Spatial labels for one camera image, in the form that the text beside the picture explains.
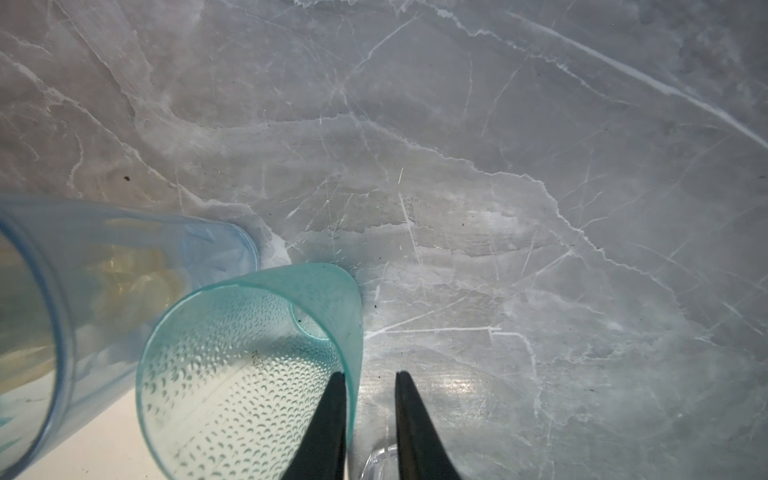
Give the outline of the teal textured cup front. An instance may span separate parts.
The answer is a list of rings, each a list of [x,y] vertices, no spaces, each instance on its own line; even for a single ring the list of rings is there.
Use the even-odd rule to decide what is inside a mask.
[[[353,436],[363,357],[355,279],[286,265],[202,288],[173,305],[144,347],[136,408],[169,479],[284,475],[330,381]]]

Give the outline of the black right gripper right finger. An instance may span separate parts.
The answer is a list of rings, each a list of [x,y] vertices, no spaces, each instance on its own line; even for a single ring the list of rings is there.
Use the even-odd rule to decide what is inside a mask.
[[[396,438],[402,480],[460,480],[407,371],[396,373]]]

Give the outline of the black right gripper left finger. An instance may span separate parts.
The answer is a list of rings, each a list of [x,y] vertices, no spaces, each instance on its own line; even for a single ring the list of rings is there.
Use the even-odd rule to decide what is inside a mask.
[[[326,385],[307,431],[282,479],[343,480],[346,432],[345,376],[335,372]]]

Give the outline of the clear faceted cup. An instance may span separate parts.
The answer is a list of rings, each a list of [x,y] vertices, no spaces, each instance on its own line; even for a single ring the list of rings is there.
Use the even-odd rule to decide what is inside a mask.
[[[370,454],[361,480],[399,480],[399,457],[396,444],[375,450]]]

